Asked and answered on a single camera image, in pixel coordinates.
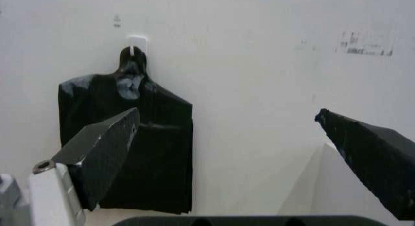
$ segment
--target white surface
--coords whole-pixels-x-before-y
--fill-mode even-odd
[[[321,107],[415,140],[413,1],[2,0],[0,169],[24,183],[60,147],[58,84],[145,35],[150,76],[194,105],[192,213],[276,213]],[[335,53],[344,30],[393,34],[393,56]]]
[[[60,173],[63,169],[49,169],[29,176],[30,211],[34,226],[82,226],[84,218],[77,218]]]

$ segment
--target black mark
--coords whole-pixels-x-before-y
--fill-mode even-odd
[[[347,53],[363,54],[364,49],[348,48]]]
[[[114,24],[113,25],[114,25],[115,28],[121,27],[121,19],[120,19],[119,15],[114,16]]]

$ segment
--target black garbage bag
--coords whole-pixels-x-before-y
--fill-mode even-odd
[[[138,108],[140,125],[126,162],[99,204],[102,208],[189,212],[192,105],[153,82],[146,73],[145,54],[137,47],[133,50],[133,55],[130,47],[122,50],[113,74],[87,75],[59,85],[62,146],[84,126]]]

